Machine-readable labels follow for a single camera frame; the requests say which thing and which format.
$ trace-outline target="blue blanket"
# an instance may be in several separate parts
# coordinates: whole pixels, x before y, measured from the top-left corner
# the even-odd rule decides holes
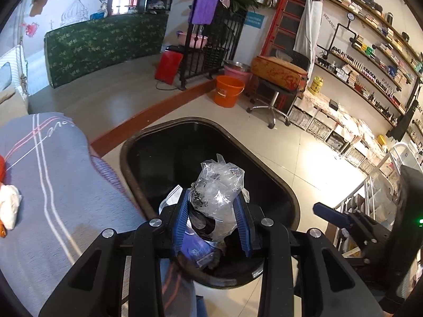
[[[15,229],[0,239],[0,269],[33,315],[92,241],[145,222],[115,172],[90,154],[84,134],[61,113],[14,119],[0,128],[5,184],[22,194]],[[196,316],[194,287],[161,263],[167,315]],[[123,308],[127,314],[127,305]]]

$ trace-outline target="silver bolt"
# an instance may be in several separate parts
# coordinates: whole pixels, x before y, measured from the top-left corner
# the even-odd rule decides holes
[[[103,231],[102,232],[102,236],[104,237],[104,238],[110,238],[110,237],[112,237],[113,236],[113,234],[114,234],[115,232],[114,232],[114,230],[113,229],[105,229],[105,231]]]
[[[159,218],[154,218],[152,220],[150,220],[150,225],[153,227],[158,227],[162,224],[162,220]]]
[[[263,218],[263,219],[261,220],[261,223],[262,223],[264,226],[272,226],[272,225],[273,225],[273,220],[272,220],[272,219],[270,219],[270,218]]]
[[[316,228],[310,229],[310,235],[315,238],[319,238],[321,236],[321,231]]]

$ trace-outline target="green patterned panel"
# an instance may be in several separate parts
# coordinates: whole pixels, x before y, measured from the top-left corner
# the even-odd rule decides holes
[[[116,15],[50,31],[45,52],[54,88],[93,71],[160,52],[168,16]]]

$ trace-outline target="chair base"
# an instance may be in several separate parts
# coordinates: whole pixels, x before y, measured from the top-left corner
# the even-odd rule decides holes
[[[279,95],[279,93],[278,92],[275,92],[275,94],[274,94],[274,96],[273,96],[273,98],[272,98],[272,100],[270,102],[270,105],[249,107],[249,108],[247,108],[247,113],[251,113],[254,109],[268,109],[268,110],[270,110],[270,112],[272,114],[272,117],[273,117],[273,122],[272,123],[269,123],[269,125],[267,126],[269,129],[273,129],[274,126],[276,125],[276,115],[275,115],[275,112],[285,117],[285,125],[286,126],[291,125],[291,122],[288,119],[288,115],[286,115],[285,113],[279,111],[277,108],[275,108],[273,106],[275,104],[275,102],[276,102],[276,99],[278,98],[278,95]]]

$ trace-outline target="power cord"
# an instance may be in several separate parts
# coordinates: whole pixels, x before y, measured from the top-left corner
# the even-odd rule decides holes
[[[163,81],[159,81],[159,80],[157,80],[157,82],[156,82],[156,89],[157,90],[168,90],[168,91],[171,91],[171,90],[177,90],[177,89],[179,89],[178,87],[173,87],[172,89],[163,89],[163,88],[159,88],[157,85],[159,84],[159,82],[160,83],[164,83],[164,84],[166,84],[167,86],[171,86],[170,84],[167,84],[167,83],[165,83],[165,82],[163,82]]]

